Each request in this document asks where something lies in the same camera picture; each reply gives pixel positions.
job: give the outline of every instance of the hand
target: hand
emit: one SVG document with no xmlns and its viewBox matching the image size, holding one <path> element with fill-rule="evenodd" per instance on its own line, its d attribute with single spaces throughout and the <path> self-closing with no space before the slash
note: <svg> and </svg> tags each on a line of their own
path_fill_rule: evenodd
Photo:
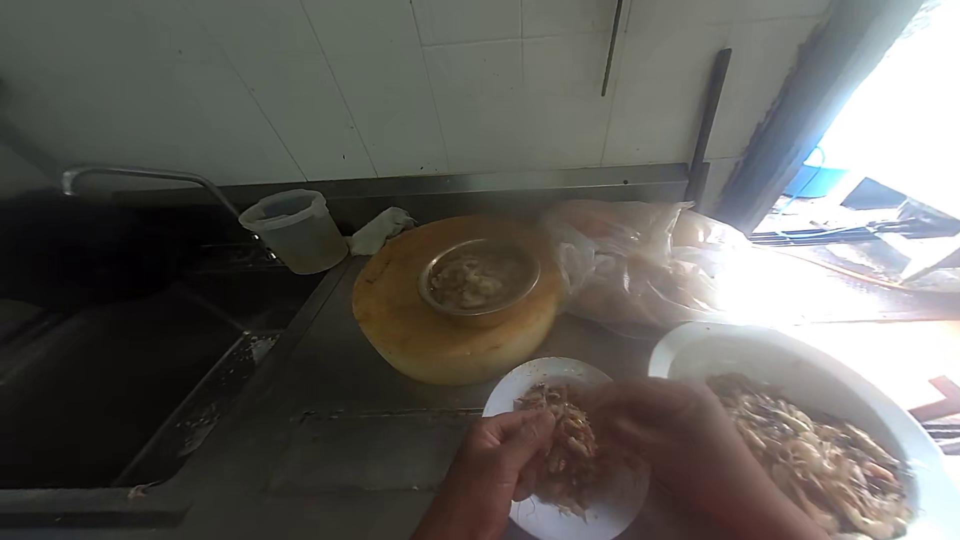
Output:
<svg viewBox="0 0 960 540">
<path fill-rule="evenodd" d="M 544 411 L 505 412 L 474 423 L 412 540 L 499 538 L 510 501 L 530 496 L 533 479 L 525 467 L 549 447 L 553 424 Z"/>
<path fill-rule="evenodd" d="M 645 459 L 654 480 L 736 537 L 827 538 L 767 477 L 705 385 L 612 384 L 591 393 L 587 414 L 598 436 Z"/>
</svg>

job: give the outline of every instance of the wall tile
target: wall tile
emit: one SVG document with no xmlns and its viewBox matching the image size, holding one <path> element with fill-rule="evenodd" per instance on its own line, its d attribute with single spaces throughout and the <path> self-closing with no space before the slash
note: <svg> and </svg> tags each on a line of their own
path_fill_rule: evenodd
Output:
<svg viewBox="0 0 960 540">
<path fill-rule="evenodd" d="M 520 37 L 520 0 L 412 0 L 423 45 Z"/>
<path fill-rule="evenodd" d="M 732 26 L 733 49 L 707 158 L 740 156 L 796 64 L 799 47 L 818 18 L 777 19 Z"/>
<path fill-rule="evenodd" d="M 379 176 L 446 171 L 413 11 L 405 0 L 303 0 Z"/>
<path fill-rule="evenodd" d="M 524 118 L 520 40 L 423 49 L 453 172 L 515 170 Z"/>
<path fill-rule="evenodd" d="M 179 4 L 4 8 L 0 18 L 16 21 L 0 33 L 9 117 L 58 159 L 188 170 L 218 184 L 302 180 L 219 46 Z"/>
<path fill-rule="evenodd" d="M 616 0 L 523 0 L 523 36 L 609 32 L 615 12 Z"/>
<path fill-rule="evenodd" d="M 828 6 L 829 0 L 644 0 L 633 6 L 628 24 L 630 32 L 636 32 L 652 26 L 664 29 L 820 16 Z"/>
<path fill-rule="evenodd" d="M 599 165 L 612 98 L 600 97 L 606 32 L 523 40 L 529 168 Z"/>
<path fill-rule="evenodd" d="M 189 0 L 309 180 L 375 176 L 298 0 Z"/>
<path fill-rule="evenodd" d="M 36 167 L 0 144 L 0 199 L 54 185 Z"/>
<path fill-rule="evenodd" d="M 708 26 L 627 33 L 603 164 L 690 160 L 710 67 L 726 38 L 726 28 Z"/>
</svg>

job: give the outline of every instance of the sink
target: sink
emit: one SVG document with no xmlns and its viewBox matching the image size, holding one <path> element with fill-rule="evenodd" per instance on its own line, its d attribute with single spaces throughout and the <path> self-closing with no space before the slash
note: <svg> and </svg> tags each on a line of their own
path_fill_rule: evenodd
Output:
<svg viewBox="0 0 960 540">
<path fill-rule="evenodd" d="M 188 272 L 0 347 L 0 489 L 156 484 L 199 448 L 321 274 Z"/>
</svg>

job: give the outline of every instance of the blue object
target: blue object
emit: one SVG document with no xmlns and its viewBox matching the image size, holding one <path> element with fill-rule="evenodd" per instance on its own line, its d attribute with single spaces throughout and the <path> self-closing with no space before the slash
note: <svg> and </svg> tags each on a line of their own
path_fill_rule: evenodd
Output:
<svg viewBox="0 0 960 540">
<path fill-rule="evenodd" d="M 828 169 L 804 163 L 783 194 L 791 197 L 824 197 L 840 184 L 845 174 L 847 169 Z"/>
</svg>

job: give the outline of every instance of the translucent plastic cup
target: translucent plastic cup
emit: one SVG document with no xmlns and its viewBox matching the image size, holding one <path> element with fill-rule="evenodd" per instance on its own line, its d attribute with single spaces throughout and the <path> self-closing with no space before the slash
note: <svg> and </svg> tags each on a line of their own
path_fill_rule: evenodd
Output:
<svg viewBox="0 0 960 540">
<path fill-rule="evenodd" d="M 348 252 L 323 194 L 292 189 L 260 199 L 240 214 L 253 231 L 296 274 L 316 274 L 340 262 Z"/>
</svg>

